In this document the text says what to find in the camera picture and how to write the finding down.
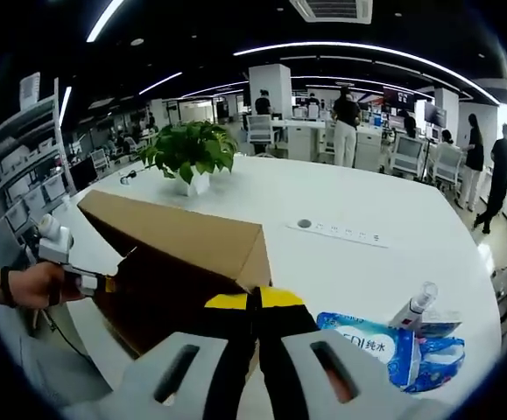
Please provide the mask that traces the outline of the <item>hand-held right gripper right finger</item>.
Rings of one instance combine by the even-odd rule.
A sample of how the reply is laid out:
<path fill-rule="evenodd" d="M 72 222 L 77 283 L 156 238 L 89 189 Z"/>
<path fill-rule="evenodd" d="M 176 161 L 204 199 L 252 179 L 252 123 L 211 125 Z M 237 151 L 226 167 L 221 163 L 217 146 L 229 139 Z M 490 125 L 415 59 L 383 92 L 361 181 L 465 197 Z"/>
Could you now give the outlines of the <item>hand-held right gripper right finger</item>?
<path fill-rule="evenodd" d="M 277 419 L 402 419 L 412 399 L 386 367 L 339 332 L 321 330 L 294 293 L 256 289 L 259 362 Z"/>

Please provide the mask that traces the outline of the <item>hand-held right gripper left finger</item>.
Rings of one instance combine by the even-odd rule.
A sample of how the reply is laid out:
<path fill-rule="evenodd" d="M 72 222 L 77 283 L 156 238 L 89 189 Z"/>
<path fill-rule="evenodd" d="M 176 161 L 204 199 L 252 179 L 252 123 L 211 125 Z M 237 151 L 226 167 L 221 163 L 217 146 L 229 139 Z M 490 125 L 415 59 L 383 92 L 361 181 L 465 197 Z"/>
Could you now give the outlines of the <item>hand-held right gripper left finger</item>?
<path fill-rule="evenodd" d="M 255 353 L 254 297 L 218 294 L 178 310 L 171 331 L 123 378 L 146 419 L 234 419 Z"/>

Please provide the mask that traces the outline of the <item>person's left hand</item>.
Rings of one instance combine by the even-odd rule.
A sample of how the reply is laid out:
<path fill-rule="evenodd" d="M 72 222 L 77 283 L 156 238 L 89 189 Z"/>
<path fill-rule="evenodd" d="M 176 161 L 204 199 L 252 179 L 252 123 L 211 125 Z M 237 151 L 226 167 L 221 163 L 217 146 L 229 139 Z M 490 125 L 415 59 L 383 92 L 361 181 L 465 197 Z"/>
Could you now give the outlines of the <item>person's left hand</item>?
<path fill-rule="evenodd" d="M 41 262 L 21 272 L 15 285 L 16 302 L 32 309 L 45 309 L 84 298 L 74 278 L 62 266 L 52 262 Z"/>

